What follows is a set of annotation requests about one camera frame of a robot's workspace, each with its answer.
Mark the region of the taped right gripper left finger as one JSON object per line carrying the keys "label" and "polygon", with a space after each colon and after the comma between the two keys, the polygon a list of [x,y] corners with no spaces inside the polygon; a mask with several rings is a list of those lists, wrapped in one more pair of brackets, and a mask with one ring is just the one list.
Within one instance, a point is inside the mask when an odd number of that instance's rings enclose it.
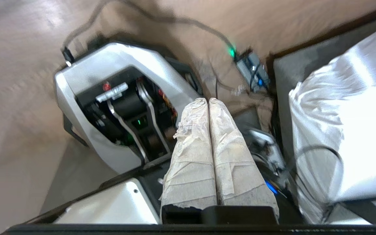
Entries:
{"label": "taped right gripper left finger", "polygon": [[182,111],[170,167],[163,178],[161,223],[185,220],[186,213],[198,213],[217,206],[217,192],[209,108],[205,98],[195,99]]}

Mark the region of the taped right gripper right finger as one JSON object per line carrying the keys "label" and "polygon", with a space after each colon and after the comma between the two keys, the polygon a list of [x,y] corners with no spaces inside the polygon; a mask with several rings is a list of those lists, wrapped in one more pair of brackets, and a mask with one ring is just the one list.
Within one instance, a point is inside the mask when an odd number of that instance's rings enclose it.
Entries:
{"label": "taped right gripper right finger", "polygon": [[279,219],[279,207],[225,104],[209,100],[215,184],[222,206],[269,206]]}

